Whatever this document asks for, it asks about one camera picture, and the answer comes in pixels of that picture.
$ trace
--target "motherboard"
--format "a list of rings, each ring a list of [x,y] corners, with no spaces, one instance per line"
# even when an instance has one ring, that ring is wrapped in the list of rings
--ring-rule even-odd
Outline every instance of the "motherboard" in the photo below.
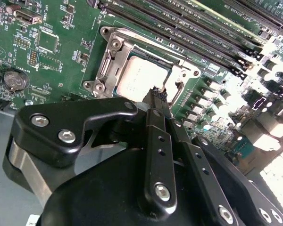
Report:
[[[141,102],[154,86],[242,171],[270,161],[283,151],[283,0],[0,0],[1,111]]]

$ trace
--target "black metal arm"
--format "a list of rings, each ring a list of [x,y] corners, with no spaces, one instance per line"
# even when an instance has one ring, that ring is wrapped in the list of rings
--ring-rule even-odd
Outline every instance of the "black metal arm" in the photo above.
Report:
[[[165,92],[154,88],[143,102],[146,111],[111,98],[17,114],[3,168],[44,206],[38,225],[283,226],[283,214],[220,151],[200,136],[191,142]],[[127,148],[75,175],[84,146],[119,142]]]

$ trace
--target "hole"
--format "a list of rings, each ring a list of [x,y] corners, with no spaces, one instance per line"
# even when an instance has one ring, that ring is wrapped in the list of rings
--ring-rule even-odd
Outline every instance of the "hole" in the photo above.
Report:
[[[227,212],[224,212],[223,214],[227,219],[229,219],[231,217]]]
[[[91,84],[87,82],[87,83],[85,83],[85,87],[86,87],[86,88],[90,88],[90,87],[91,87]]]
[[[165,139],[164,139],[163,137],[161,137],[161,136],[159,136],[158,139],[159,139],[161,142],[164,142],[164,141],[165,141]]]
[[[103,34],[104,35],[107,35],[109,33],[109,30],[107,29],[107,28],[105,28],[104,30],[103,30]]]
[[[205,168],[202,169],[202,172],[204,172],[206,175],[209,175],[209,172]]]
[[[202,156],[198,153],[196,153],[197,158],[202,159]]]
[[[199,75],[199,71],[194,71],[193,75],[194,76],[198,76]]]
[[[153,113],[157,116],[160,117],[160,113],[157,110],[154,110]]]
[[[127,108],[129,108],[130,110],[132,110],[132,109],[133,109],[132,104],[131,104],[131,103],[129,103],[129,102],[125,102],[125,106],[126,106]]]
[[[165,156],[165,155],[166,155],[166,153],[165,153],[163,150],[161,150],[161,149],[158,150],[158,153],[159,153],[161,156]]]

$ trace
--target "screw head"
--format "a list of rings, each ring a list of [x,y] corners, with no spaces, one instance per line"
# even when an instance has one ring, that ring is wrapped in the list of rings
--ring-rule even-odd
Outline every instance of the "screw head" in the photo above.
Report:
[[[25,106],[29,106],[29,105],[33,105],[33,101],[32,100],[26,100],[25,101]]]
[[[130,102],[125,102],[125,106],[126,106],[127,108],[129,108],[130,110],[133,109],[133,106],[132,106],[132,104],[131,104]]]
[[[162,201],[169,201],[171,194],[166,186],[159,184],[155,186],[155,193]]]
[[[228,224],[232,225],[234,223],[232,214],[224,206],[219,206],[219,214]]]
[[[96,86],[95,86],[95,89],[97,90],[97,91],[104,91],[104,85],[102,85],[102,84],[97,84]]]
[[[271,223],[272,222],[272,219],[271,217],[269,216],[269,214],[264,210],[264,209],[259,209],[260,210],[260,213],[261,215],[263,216],[263,218],[268,222],[268,223]]]
[[[49,124],[48,118],[46,118],[43,115],[36,115],[36,116],[32,117],[31,122],[32,122],[33,125],[35,125],[37,127],[45,127]]]
[[[63,129],[58,133],[58,138],[64,143],[71,144],[75,141],[75,134],[70,130]]]
[[[206,139],[200,138],[200,141],[201,141],[204,145],[208,145],[208,142],[206,141]]]
[[[112,40],[111,46],[115,49],[120,49],[121,48],[121,42],[117,39]]]
[[[176,126],[181,127],[181,123],[179,121],[175,120],[174,123],[175,123]]]
[[[273,216],[275,217],[275,219],[276,219],[280,224],[282,224],[282,223],[283,223],[283,220],[282,220],[282,218],[280,217],[280,215],[279,215],[276,211],[274,211],[274,210],[271,210],[271,212],[272,212]]]

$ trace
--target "white label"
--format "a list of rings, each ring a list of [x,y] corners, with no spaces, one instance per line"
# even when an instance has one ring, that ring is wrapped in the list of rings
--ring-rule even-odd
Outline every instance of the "white label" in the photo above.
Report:
[[[26,226],[35,226],[38,222],[39,217],[40,217],[39,215],[31,214],[29,216],[27,223],[26,223]]]

